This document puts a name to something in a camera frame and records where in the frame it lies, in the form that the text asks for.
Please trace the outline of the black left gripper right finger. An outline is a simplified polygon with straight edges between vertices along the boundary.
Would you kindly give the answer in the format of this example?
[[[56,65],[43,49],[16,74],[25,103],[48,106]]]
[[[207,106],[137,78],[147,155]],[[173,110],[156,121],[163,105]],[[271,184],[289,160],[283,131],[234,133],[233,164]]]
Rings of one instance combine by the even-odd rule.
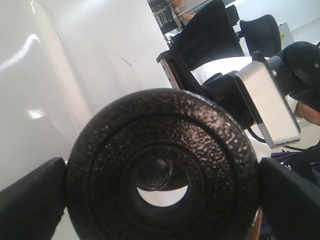
[[[320,238],[320,188],[272,158],[258,164],[260,207],[277,240]]]

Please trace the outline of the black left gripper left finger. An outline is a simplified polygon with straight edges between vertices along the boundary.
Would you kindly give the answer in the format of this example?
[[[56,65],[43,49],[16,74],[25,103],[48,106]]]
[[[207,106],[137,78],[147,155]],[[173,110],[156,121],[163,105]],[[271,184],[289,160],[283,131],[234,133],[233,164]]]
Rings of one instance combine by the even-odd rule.
[[[66,164],[55,157],[0,192],[2,240],[50,240],[66,207]]]

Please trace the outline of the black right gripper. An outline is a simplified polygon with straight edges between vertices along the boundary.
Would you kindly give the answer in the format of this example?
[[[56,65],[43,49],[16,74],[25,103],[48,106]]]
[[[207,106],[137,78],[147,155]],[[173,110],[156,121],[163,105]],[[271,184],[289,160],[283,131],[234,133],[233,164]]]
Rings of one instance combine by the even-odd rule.
[[[162,52],[156,61],[174,89],[198,94],[218,104],[245,130],[254,125],[255,120],[234,79],[236,71],[251,62],[248,57],[218,59],[194,70],[190,70],[175,51]]]

